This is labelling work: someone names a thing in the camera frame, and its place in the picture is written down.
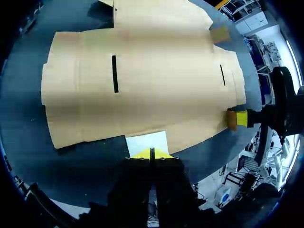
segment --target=black cable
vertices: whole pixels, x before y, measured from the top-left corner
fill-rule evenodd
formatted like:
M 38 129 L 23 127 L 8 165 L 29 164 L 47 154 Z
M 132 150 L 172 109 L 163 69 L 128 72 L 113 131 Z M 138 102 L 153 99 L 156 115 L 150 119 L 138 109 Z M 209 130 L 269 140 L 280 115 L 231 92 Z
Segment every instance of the black cable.
M 204 195 L 203 195 L 203 194 L 201 194 L 201 193 L 199 193 L 199 192 L 198 192 L 198 194 L 199 194 L 199 195 L 201 195 L 201 196 L 203 197 L 203 200 L 205 199 L 205 197 L 204 197 Z
M 240 175 L 240 176 L 242 176 L 242 177 L 244 177 L 244 178 L 245 178 L 245 176 L 244 176 L 243 174 L 241 174 L 241 173 L 237 173 L 237 172 L 232 173 L 231 175 Z

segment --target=flat cardboard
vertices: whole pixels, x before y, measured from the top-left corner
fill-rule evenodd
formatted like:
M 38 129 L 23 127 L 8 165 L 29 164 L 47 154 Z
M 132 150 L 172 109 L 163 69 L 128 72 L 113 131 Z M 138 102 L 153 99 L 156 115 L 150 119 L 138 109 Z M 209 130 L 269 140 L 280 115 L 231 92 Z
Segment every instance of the flat cardboard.
M 202 9 L 183 0 L 155 2 L 115 0 L 114 28 L 56 33 L 41 82 L 55 148 L 165 131 L 171 154 L 224 130 L 226 109 L 245 103 L 236 53 L 213 45 L 206 13 L 195 16 Z M 132 15 L 130 6 L 151 13 Z M 168 20 L 154 23 L 155 15 Z

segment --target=black slot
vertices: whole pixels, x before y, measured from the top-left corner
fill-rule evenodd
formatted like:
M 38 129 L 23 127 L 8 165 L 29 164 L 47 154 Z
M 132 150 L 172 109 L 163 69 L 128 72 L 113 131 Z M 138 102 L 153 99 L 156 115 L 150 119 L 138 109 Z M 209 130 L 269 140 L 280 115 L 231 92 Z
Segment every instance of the black slot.
M 222 68 L 222 65 L 219 65 L 220 66 L 220 70 L 222 72 L 222 76 L 223 76 L 223 82 L 224 82 L 224 86 L 226 85 L 225 83 L 225 78 L 224 78 L 224 73 L 223 73 L 223 68 Z
M 113 84 L 114 84 L 114 92 L 115 92 L 115 93 L 118 93 L 118 81 L 117 81 L 116 56 L 112 56 L 112 70 L 113 70 Z

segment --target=white floor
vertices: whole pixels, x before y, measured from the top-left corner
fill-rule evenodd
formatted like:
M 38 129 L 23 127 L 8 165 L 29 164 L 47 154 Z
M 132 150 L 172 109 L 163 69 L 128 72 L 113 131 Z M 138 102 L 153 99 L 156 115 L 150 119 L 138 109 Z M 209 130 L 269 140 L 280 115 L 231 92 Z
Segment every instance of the white floor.
M 200 209 L 207 209 L 207 208 L 213 208 L 215 212 L 219 212 L 220 209 L 216 207 L 218 204 L 218 201 L 216 200 L 216 193 L 217 191 L 222 187 L 225 186 L 225 188 L 230 188 L 230 194 L 229 198 L 225 201 L 223 204 L 226 205 L 228 202 L 230 202 L 234 197 L 237 195 L 239 191 L 239 186 L 230 182 L 226 181 L 225 185 L 223 185 L 223 182 L 225 180 L 226 175 L 231 172 L 235 173 L 236 168 L 238 165 L 238 156 L 236 156 L 230 163 L 228 163 L 226 170 L 224 174 L 222 173 L 222 169 L 219 169 L 215 171 L 213 174 L 209 175 L 205 179 L 201 180 L 199 182 L 199 198 L 204 198 L 207 200 L 207 203 L 205 205 L 202 205 Z M 235 174 L 236 176 L 242 177 L 242 175 L 245 174 L 245 171 L 240 170 L 238 172 L 239 174 Z

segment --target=table surface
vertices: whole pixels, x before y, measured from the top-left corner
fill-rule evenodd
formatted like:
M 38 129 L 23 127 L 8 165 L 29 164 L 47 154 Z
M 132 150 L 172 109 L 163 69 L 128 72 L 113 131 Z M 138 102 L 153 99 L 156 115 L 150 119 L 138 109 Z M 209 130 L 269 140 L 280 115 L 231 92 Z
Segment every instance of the table surface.
M 229 29 L 232 40 L 217 45 L 236 51 L 245 79 L 245 107 L 260 110 L 257 71 L 242 36 L 212 6 L 203 0 L 192 2 L 212 18 L 211 28 Z M 50 198 L 82 207 L 87 207 L 89 201 L 106 203 L 107 193 L 121 171 L 119 163 L 128 155 L 125 137 L 56 150 L 41 105 L 41 75 L 56 31 L 109 27 L 112 10 L 105 5 L 96 6 L 96 0 L 47 1 L 36 25 L 15 43 L 1 76 L 0 89 L 0 134 L 14 173 L 27 184 L 36 182 Z M 257 127 L 239 127 L 237 132 L 227 129 L 175 155 L 184 161 L 189 179 L 194 183 L 237 156 L 256 131 Z

